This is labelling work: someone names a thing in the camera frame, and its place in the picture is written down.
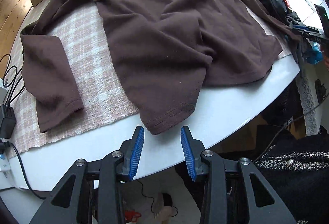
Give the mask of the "brown long-sleeve sweater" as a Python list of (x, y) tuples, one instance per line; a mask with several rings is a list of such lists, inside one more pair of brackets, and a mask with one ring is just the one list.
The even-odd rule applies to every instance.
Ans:
[(22, 76), (43, 133), (84, 107), (63, 44), (48, 30), (85, 3), (96, 4), (115, 72), (152, 134), (189, 117), (202, 87), (268, 74), (282, 47), (256, 17), (301, 41), (259, 0), (51, 0), (20, 35)]

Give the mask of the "pink white plaid cloth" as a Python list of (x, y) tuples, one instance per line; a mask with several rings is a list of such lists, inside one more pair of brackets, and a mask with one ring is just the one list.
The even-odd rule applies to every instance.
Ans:
[(41, 133), (36, 99), (23, 91), (12, 103), (16, 126), (11, 142), (19, 153), (55, 143), (138, 113), (126, 96), (113, 67), (107, 39), (95, 4), (78, 7), (50, 30), (61, 39), (84, 109), (57, 127)]

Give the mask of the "white power strip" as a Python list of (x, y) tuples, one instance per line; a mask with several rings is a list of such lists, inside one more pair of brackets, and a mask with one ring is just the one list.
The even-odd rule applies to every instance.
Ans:
[(9, 181), (10, 172), (11, 172), (11, 166), (10, 166), (9, 161), (8, 161), (8, 158), (7, 158), (6, 148), (7, 147), (6, 147), (5, 143), (1, 140), (1, 145), (0, 145), (1, 176), (3, 176), (3, 178), (6, 181)]

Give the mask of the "pine wood panel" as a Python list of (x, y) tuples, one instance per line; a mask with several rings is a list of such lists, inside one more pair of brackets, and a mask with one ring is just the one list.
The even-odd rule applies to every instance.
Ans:
[(1, 0), (1, 57), (11, 53), (19, 28), (31, 7), (30, 0)]

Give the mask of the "white lace cloth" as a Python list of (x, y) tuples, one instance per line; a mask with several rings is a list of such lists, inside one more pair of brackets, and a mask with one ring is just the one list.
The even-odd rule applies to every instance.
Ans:
[(315, 88), (316, 79), (314, 73), (307, 74), (306, 71), (300, 72), (295, 78), (302, 111), (305, 114), (306, 136), (318, 134), (321, 125), (322, 108), (315, 108), (319, 105)]

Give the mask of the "black power adapter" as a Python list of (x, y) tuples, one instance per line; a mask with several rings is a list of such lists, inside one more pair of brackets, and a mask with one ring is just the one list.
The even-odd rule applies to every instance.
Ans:
[(0, 111), (0, 137), (10, 139), (16, 125), (16, 117), (12, 107), (1, 105)]

